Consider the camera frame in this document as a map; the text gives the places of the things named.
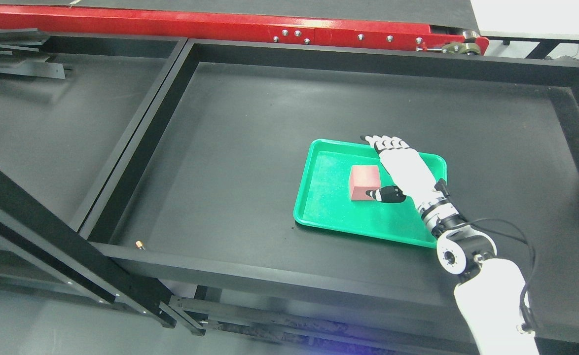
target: metal bracket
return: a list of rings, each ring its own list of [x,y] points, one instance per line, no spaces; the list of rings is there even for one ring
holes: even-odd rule
[[[475,345],[469,343],[224,305],[202,299],[172,296],[168,306],[178,314],[184,312],[208,314],[209,318],[213,319],[201,322],[204,329],[240,333],[267,341],[289,342],[351,354],[395,354],[395,351],[436,355],[476,353]],[[224,319],[252,322],[254,325],[237,325],[225,322]]]
[[[206,330],[195,321],[195,319],[191,318],[183,310],[174,310],[169,305],[166,305],[164,302],[160,303],[160,309],[163,310],[166,314],[173,317],[173,319],[179,321],[186,329],[188,329],[193,335],[197,335],[199,337],[203,337],[206,334]]]

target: red metal beam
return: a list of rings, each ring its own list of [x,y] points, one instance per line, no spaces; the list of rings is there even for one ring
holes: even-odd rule
[[[416,50],[463,42],[463,36],[433,34],[421,23],[294,18],[253,14],[191,13],[78,6],[0,5],[0,29],[49,32],[186,36],[253,42],[305,43],[374,49]],[[416,39],[422,38],[418,45]],[[484,53],[489,40],[477,38]]]

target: robot finger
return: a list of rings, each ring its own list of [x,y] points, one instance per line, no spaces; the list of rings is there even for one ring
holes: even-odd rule
[[[383,188],[376,190],[369,190],[366,194],[373,198],[373,200],[384,202],[385,204],[398,204],[399,202],[404,202],[407,197],[397,186],[394,185],[384,186]]]

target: white robotic arm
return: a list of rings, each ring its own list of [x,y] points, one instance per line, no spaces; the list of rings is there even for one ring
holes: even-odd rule
[[[413,199],[425,226],[437,238],[441,266],[461,277],[454,297],[481,355],[539,354],[535,335],[523,330],[520,295],[524,277],[513,261],[497,258],[495,243],[472,227],[449,200],[445,184],[436,183],[418,151],[397,137],[364,137],[405,195]],[[388,202],[391,186],[367,194]]]

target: bolt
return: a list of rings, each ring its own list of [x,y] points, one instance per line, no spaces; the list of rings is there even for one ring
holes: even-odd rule
[[[484,256],[482,256],[481,254],[475,254],[474,255],[474,263],[477,263],[478,265],[482,265],[483,261],[485,261]]]

